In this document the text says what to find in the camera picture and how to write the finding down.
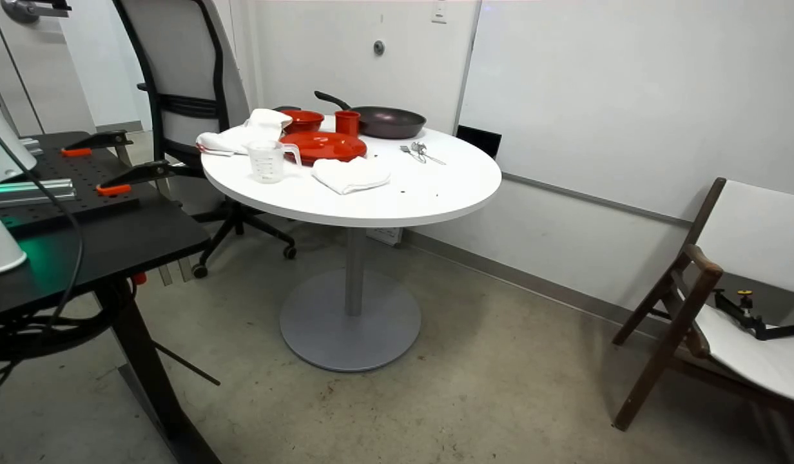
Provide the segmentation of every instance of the round white table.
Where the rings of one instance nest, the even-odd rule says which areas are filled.
[[[276,216],[347,229],[346,270],[305,281],[283,303],[289,347],[329,372],[372,372],[399,357],[420,333],[414,299],[391,278],[364,267],[367,229],[449,221],[485,207],[501,189],[497,162],[449,134],[423,128],[414,138],[362,137],[389,183],[338,195],[313,168],[289,165],[282,183],[261,183],[239,154],[204,154],[206,178],[225,195]],[[423,142],[426,160],[402,151]]]

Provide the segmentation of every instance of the white cloth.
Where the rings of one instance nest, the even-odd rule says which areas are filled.
[[[204,131],[195,143],[204,154],[247,154],[252,146],[274,146],[292,124],[292,115],[274,109],[255,109],[243,125],[226,131]]]
[[[351,162],[316,160],[314,178],[340,195],[368,191],[389,183],[389,172],[374,158],[355,158]]]

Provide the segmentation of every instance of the red object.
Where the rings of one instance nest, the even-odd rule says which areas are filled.
[[[61,158],[91,158],[91,146],[61,149]]]
[[[104,199],[119,199],[119,195],[128,195],[135,189],[131,183],[119,183],[119,186],[97,186],[95,194]]]
[[[367,154],[367,143],[359,137],[336,131],[287,134],[282,142],[300,146],[301,165],[314,165],[314,160],[354,160]]]
[[[292,115],[292,124],[287,125],[287,134],[305,134],[305,131],[319,131],[322,114],[316,111],[301,111],[301,109],[289,109],[283,111]]]
[[[135,281],[135,285],[144,285],[148,275],[144,274],[135,274],[131,281]]]
[[[362,134],[362,114],[359,111],[338,111],[336,114],[336,131],[359,137]]]

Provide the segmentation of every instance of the office chair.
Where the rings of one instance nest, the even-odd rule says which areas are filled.
[[[662,301],[670,325],[613,426],[626,431],[661,374],[676,366],[775,409],[794,409],[794,336],[755,337],[716,299],[725,275],[794,293],[794,195],[716,178],[680,253],[639,301],[613,342]]]
[[[155,160],[175,158],[179,176],[204,178],[195,137],[225,131],[247,119],[247,97],[239,70],[221,31],[212,0],[113,0],[119,18],[135,43],[149,97]],[[261,221],[252,208],[225,199],[215,210],[195,214],[199,221],[225,220],[212,245],[194,265],[204,278],[212,253],[230,232],[258,226],[282,243],[283,257],[295,257],[295,240]]]

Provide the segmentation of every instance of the black pan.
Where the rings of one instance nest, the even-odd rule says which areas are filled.
[[[319,92],[314,91],[314,94],[319,101],[329,101],[340,109],[351,109],[362,114],[362,134],[367,137],[377,137],[377,138],[412,138],[426,119],[420,114],[412,111],[402,111],[402,109],[387,109],[387,106],[347,106],[346,101]]]

